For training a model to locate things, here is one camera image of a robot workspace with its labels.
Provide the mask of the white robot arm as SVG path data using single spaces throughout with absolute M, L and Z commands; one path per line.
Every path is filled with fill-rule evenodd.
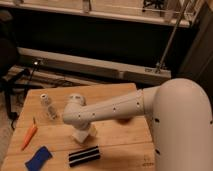
M 72 94 L 62 118 L 82 142 L 93 122 L 142 115 L 151 117 L 156 171 L 213 171 L 213 111 L 192 80 L 171 79 L 91 105 Z

